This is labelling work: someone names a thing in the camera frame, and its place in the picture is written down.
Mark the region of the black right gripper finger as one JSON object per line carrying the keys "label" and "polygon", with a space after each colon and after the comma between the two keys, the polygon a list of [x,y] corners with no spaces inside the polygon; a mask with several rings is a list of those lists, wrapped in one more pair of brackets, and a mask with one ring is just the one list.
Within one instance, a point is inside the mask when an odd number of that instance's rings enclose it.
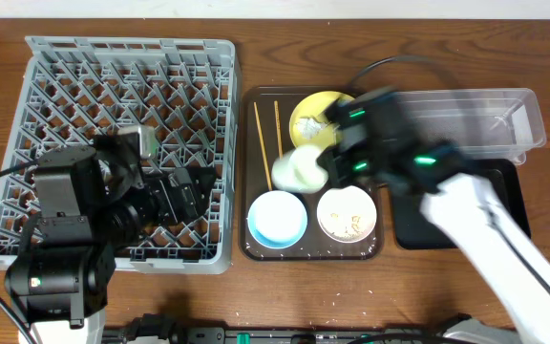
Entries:
{"label": "black right gripper finger", "polygon": [[337,146],[330,146],[317,158],[317,163],[328,173],[332,187],[352,185],[366,171],[366,158],[358,152],[341,152]]}
{"label": "black right gripper finger", "polygon": [[355,125],[366,114],[366,110],[352,101],[336,98],[323,112],[328,122],[337,125]]}

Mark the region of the white bowl with food scraps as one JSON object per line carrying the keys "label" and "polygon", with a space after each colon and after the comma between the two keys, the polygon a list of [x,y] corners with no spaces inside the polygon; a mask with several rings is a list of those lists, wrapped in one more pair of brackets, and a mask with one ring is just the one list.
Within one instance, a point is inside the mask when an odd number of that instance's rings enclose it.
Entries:
{"label": "white bowl with food scraps", "polygon": [[319,200],[317,220],[331,239],[353,244],[366,239],[378,218],[371,196],[357,186],[331,188]]}

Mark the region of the white plastic cup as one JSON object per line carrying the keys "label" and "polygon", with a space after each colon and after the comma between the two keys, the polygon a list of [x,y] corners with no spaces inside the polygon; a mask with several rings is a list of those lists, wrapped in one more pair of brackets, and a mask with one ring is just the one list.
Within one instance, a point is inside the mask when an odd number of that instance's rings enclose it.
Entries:
{"label": "white plastic cup", "polygon": [[301,145],[278,158],[272,166],[274,185],[286,192],[313,194],[328,181],[328,172],[317,163],[323,150],[316,145]]}

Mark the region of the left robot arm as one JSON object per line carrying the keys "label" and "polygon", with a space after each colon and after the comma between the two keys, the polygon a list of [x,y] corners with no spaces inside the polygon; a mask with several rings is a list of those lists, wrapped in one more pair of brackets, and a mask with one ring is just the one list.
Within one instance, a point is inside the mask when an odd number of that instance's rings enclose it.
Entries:
{"label": "left robot arm", "polygon": [[22,229],[5,288],[29,341],[98,343],[117,250],[149,226],[189,224],[205,214],[218,173],[176,167],[145,175],[152,150],[137,134],[44,154],[33,173],[40,203]]}

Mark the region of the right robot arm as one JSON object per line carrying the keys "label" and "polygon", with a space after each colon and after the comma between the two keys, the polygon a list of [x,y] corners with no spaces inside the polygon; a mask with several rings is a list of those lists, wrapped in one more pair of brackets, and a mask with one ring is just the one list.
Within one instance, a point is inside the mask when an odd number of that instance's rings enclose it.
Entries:
{"label": "right robot arm", "polygon": [[491,182],[450,140],[427,140],[389,88],[323,112],[341,140],[318,163],[337,187],[373,179],[421,194],[419,211],[466,256],[524,343],[550,343],[550,263],[501,203]]}

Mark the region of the clear plastic waste bin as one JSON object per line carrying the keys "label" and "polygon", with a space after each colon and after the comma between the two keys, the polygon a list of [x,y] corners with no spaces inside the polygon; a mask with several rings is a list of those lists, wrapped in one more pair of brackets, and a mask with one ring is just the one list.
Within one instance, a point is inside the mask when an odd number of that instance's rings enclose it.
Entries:
{"label": "clear plastic waste bin", "polygon": [[473,159],[525,163],[547,142],[538,99],[527,88],[411,91],[400,101],[427,140],[448,140]]}

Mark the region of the black waste tray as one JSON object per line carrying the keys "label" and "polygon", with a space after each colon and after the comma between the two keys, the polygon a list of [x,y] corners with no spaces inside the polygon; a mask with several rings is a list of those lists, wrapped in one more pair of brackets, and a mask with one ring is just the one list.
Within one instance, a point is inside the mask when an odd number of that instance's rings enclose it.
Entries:
{"label": "black waste tray", "polygon": [[[488,179],[502,204],[525,235],[531,229],[516,167],[505,159],[475,160],[478,175]],[[419,212],[422,195],[391,194],[391,215],[396,242],[404,249],[448,249],[456,245]]]}

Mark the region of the grey plastic dishwasher rack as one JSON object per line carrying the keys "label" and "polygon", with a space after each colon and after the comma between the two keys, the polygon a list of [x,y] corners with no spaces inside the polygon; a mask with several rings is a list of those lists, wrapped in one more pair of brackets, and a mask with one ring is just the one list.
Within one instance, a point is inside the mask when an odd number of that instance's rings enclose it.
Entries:
{"label": "grey plastic dishwasher rack", "polygon": [[218,173],[207,211],[175,226],[149,226],[116,251],[120,270],[220,274],[231,263],[241,71],[218,39],[30,36],[32,50],[0,178],[0,270],[16,258],[40,203],[33,173],[46,153],[90,145],[121,127],[154,127],[159,148],[145,174],[176,167]]}

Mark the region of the yellow round plate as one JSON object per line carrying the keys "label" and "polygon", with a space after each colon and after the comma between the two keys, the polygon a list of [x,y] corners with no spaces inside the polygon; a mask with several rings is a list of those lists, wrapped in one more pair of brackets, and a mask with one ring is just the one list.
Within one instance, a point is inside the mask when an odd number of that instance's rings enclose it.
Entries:
{"label": "yellow round plate", "polygon": [[[300,101],[300,103],[292,111],[289,121],[290,138],[295,147],[313,144],[324,150],[329,146],[336,145],[338,143],[341,135],[338,132],[337,125],[335,123],[328,122],[323,114],[324,110],[331,104],[331,102],[338,97],[341,97],[344,101],[354,100],[354,97],[341,92],[323,91],[305,97]],[[320,122],[326,123],[328,126],[311,140],[305,140],[294,128],[294,124],[299,118],[315,118]]]}

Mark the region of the right wooden chopstick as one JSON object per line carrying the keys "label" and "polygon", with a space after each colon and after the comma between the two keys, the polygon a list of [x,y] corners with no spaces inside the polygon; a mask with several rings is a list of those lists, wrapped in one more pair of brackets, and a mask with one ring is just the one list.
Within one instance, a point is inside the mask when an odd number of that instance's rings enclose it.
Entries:
{"label": "right wooden chopstick", "polygon": [[276,122],[276,138],[277,138],[277,148],[278,148],[278,158],[282,158],[283,151],[283,142],[282,142],[282,131],[281,131],[281,120],[280,120],[280,110],[279,110],[279,101],[273,101],[274,106],[274,116]]}

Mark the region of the wooden chopstick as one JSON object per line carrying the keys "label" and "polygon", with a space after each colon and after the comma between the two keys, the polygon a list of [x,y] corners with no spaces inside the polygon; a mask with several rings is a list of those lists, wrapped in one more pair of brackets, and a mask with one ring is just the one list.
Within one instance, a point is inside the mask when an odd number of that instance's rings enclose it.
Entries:
{"label": "wooden chopstick", "polygon": [[279,110],[279,101],[273,101],[274,106],[274,116],[276,122],[276,138],[277,138],[277,148],[278,148],[278,158],[282,158],[283,151],[283,142],[282,142],[282,131],[281,131],[281,120],[280,120],[280,110]]}
{"label": "wooden chopstick", "polygon": [[272,191],[273,187],[272,187],[272,181],[271,181],[271,176],[270,176],[270,169],[269,169],[268,158],[267,158],[265,145],[264,145],[264,136],[263,136],[262,125],[261,125],[260,114],[259,114],[259,111],[258,111],[257,102],[253,102],[253,109],[254,109],[254,116],[255,116],[255,120],[256,120],[256,128],[257,128],[260,147],[261,147],[265,179],[266,179],[268,190]]}

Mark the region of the dark brown serving tray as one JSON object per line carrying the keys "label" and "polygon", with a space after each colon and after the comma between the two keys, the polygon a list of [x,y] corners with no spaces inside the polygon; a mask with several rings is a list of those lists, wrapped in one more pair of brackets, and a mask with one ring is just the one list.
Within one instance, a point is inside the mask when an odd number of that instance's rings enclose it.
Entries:
{"label": "dark brown serving tray", "polygon": [[280,120],[283,126],[288,126],[293,108],[303,98],[322,90],[319,86],[262,86],[248,91],[243,97],[244,124],[240,138],[241,160],[237,166],[242,171],[239,186],[242,188],[240,202],[244,209],[244,224],[239,227],[239,242],[246,257],[255,261],[360,261],[375,257],[384,244],[384,229],[381,216],[376,219],[372,231],[367,238],[352,244],[338,243],[329,238],[319,227],[317,220],[317,205],[324,192],[312,195],[297,194],[307,212],[307,225],[299,241],[290,247],[270,248],[258,241],[258,234],[253,230],[251,219],[251,203],[268,191],[264,173],[262,150],[257,132],[254,112],[258,111],[264,135],[267,158],[274,161],[277,154],[277,138],[275,133],[274,104],[279,104]]}

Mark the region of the left wooden chopstick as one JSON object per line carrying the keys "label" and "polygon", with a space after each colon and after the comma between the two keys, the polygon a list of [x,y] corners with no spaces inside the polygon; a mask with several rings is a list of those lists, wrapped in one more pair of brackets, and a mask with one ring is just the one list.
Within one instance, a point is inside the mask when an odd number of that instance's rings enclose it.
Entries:
{"label": "left wooden chopstick", "polygon": [[271,181],[271,176],[270,176],[270,169],[269,169],[268,158],[267,158],[265,145],[264,145],[264,136],[263,136],[262,125],[261,125],[260,114],[259,114],[259,111],[258,111],[257,102],[253,102],[253,109],[254,109],[254,116],[255,116],[255,120],[256,120],[256,128],[257,128],[260,147],[261,147],[265,179],[266,179],[268,190],[272,191],[273,187],[272,187],[272,181]]}

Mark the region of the light blue bowl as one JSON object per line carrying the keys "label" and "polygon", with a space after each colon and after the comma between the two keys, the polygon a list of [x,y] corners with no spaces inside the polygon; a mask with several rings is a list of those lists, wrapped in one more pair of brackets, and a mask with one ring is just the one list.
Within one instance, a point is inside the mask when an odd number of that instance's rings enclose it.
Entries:
{"label": "light blue bowl", "polygon": [[262,194],[251,204],[246,223],[249,233],[261,246],[284,249],[303,237],[308,216],[298,197],[274,190]]}

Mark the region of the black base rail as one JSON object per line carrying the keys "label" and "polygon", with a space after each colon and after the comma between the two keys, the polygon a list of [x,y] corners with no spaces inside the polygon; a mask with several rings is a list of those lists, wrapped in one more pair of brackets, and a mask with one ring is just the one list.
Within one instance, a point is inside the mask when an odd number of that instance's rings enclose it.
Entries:
{"label": "black base rail", "polygon": [[512,330],[488,327],[468,314],[459,314],[437,330],[403,326],[398,328],[354,329],[227,329],[183,327],[166,315],[145,314],[120,328],[103,331],[102,343],[519,343]]}

